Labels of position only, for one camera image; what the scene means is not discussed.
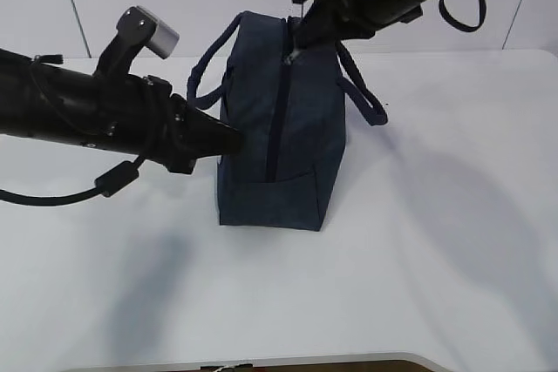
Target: black cable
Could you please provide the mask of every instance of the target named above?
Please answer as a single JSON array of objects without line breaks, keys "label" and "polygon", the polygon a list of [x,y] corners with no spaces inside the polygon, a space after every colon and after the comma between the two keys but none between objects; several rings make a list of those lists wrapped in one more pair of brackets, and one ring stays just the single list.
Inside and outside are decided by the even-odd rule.
[{"label": "black cable", "polygon": [[46,196],[26,196],[18,193],[11,193],[0,189],[0,200],[9,202],[11,204],[23,206],[65,206],[70,204],[77,204],[84,200],[90,200],[99,196],[103,191],[100,188],[94,187],[85,192],[75,193],[67,196],[46,197]]}]

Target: screw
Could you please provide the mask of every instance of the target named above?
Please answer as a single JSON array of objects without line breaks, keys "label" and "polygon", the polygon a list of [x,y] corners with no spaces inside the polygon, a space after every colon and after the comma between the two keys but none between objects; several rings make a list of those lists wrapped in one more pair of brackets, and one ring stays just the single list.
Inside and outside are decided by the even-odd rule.
[{"label": "screw", "polygon": [[115,131],[116,131],[116,122],[113,122],[112,124],[109,125],[108,131],[106,132],[106,135],[108,135],[109,137],[112,137],[112,136],[114,136]]}]

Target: bag zipper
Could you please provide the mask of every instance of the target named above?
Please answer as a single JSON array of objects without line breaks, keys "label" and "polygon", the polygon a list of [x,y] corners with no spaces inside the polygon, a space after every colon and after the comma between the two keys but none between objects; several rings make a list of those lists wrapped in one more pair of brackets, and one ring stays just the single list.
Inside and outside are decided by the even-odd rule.
[{"label": "bag zipper", "polygon": [[292,37],[291,20],[282,20],[282,57],[281,73],[279,77],[279,88],[277,92],[276,107],[271,119],[269,130],[268,158],[266,165],[265,181],[275,182],[277,180],[277,166],[279,164],[279,152],[281,151],[282,129],[287,117],[290,94],[291,61],[287,58],[294,49]]}]

